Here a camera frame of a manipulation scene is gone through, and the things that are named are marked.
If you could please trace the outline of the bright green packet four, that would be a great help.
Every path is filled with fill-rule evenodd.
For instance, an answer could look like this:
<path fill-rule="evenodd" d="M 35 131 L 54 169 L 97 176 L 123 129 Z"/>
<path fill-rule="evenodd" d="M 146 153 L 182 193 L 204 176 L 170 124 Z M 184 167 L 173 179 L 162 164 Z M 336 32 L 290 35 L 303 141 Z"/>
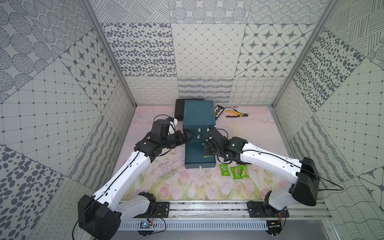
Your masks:
<path fill-rule="evenodd" d="M 227 164 L 220 164 L 220 171 L 223 177 L 229 177 L 231 175 Z"/>

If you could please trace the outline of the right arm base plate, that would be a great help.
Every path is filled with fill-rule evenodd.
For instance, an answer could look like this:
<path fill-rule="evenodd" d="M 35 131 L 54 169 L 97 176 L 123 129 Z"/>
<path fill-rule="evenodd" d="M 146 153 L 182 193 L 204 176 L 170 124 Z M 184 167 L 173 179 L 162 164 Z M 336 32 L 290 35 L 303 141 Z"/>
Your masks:
<path fill-rule="evenodd" d="M 288 218 L 290 216 L 288 210 L 276 210 L 269 205 L 264 205 L 264 202 L 248 201 L 247 209 L 250 218 Z"/>

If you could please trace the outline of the bright green packet one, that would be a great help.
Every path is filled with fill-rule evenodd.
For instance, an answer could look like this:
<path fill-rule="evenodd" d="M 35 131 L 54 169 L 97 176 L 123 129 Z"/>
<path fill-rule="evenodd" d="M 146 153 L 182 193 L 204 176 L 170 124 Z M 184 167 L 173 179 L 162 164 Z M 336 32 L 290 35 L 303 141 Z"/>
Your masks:
<path fill-rule="evenodd" d="M 242 179 L 240 166 L 230 167 L 230 169 L 231 169 L 234 180 Z"/>

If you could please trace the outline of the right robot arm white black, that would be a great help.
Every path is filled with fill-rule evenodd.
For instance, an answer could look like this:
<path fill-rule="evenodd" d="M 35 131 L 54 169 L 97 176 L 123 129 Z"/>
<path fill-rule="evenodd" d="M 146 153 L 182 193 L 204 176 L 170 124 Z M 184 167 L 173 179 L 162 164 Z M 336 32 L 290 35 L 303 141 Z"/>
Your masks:
<path fill-rule="evenodd" d="M 263 211 L 280 212 L 293 204 L 310 207 L 317 205 L 320 176 L 312 159 L 305 157 L 298 160 L 280 156 L 238 137 L 228 139 L 215 128 L 208 130 L 205 139 L 209 154 L 224 160 L 257 165 L 290 183 L 266 194 Z"/>

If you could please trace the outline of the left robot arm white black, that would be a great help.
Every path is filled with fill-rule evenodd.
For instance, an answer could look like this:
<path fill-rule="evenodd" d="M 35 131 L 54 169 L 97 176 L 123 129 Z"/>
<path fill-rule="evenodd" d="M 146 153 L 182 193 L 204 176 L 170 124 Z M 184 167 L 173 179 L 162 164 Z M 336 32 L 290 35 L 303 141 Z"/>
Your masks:
<path fill-rule="evenodd" d="M 92 196 L 84 195 L 79 200 L 76 227 L 96 240 L 110 240 L 121 223 L 137 216 L 149 219 L 156 215 L 156 197 L 153 194 L 141 192 L 132 200 L 124 203 L 121 200 L 164 149 L 172 150 L 193 138 L 190 130 L 176 130 L 177 123 L 172 117 L 153 122 L 151 131 L 136 143 L 131 156 L 118 172 Z"/>

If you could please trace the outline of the teal drawer cabinet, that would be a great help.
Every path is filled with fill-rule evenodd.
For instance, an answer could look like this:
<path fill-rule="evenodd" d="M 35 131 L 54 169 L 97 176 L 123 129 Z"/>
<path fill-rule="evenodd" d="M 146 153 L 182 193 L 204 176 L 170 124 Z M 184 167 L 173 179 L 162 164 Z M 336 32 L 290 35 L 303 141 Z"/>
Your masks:
<path fill-rule="evenodd" d="M 191 141 L 205 137 L 210 126 L 216 125 L 213 101 L 186 100 L 183 128 L 192 132 Z"/>

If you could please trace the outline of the bright green packet two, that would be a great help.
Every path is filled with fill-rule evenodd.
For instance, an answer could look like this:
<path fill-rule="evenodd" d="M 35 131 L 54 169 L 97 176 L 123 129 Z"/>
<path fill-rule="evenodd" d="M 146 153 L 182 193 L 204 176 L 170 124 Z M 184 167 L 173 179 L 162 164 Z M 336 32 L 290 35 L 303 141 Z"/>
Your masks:
<path fill-rule="evenodd" d="M 242 179 L 249 178 L 248 167 L 246 165 L 240 166 L 240 175 Z"/>

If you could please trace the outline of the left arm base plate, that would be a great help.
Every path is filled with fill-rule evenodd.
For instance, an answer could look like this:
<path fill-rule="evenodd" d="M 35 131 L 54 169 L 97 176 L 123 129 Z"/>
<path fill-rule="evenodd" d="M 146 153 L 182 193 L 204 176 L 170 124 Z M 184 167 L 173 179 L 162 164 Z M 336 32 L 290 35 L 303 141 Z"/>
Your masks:
<path fill-rule="evenodd" d="M 170 211 L 170 202 L 155 202 L 150 204 L 149 209 L 146 213 L 137 215 L 134 219 L 138 218 L 168 218 Z"/>

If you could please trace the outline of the teal bottom drawer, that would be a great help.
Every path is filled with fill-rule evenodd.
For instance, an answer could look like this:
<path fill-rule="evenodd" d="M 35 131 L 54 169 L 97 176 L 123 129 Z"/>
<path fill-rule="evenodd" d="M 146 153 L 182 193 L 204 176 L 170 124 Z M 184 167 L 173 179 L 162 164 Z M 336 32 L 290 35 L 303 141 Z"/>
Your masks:
<path fill-rule="evenodd" d="M 205 141 L 191 141 L 185 144 L 185 168 L 186 169 L 205 169 L 214 168 L 216 160 L 214 157 L 205 158 Z"/>

